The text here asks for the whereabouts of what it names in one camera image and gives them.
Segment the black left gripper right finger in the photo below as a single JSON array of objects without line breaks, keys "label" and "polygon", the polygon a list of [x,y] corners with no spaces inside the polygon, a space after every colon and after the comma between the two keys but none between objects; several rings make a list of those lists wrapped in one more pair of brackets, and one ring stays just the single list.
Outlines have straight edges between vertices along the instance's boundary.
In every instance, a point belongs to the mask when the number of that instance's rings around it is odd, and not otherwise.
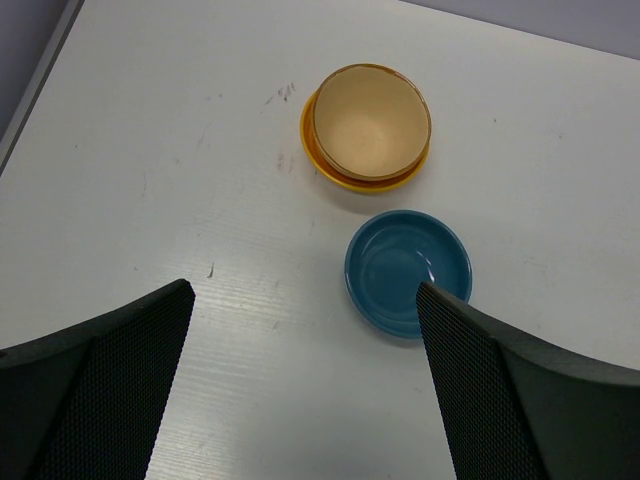
[{"label": "black left gripper right finger", "polygon": [[639,373],[420,285],[416,305],[459,479],[636,479]]}]

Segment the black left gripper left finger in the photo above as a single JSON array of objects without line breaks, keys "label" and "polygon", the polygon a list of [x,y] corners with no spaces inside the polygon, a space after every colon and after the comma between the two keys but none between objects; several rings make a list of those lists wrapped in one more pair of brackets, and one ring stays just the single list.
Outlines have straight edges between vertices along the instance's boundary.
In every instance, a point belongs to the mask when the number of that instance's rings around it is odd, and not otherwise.
[{"label": "black left gripper left finger", "polygon": [[144,478],[194,303],[179,279],[2,350],[2,478]]}]

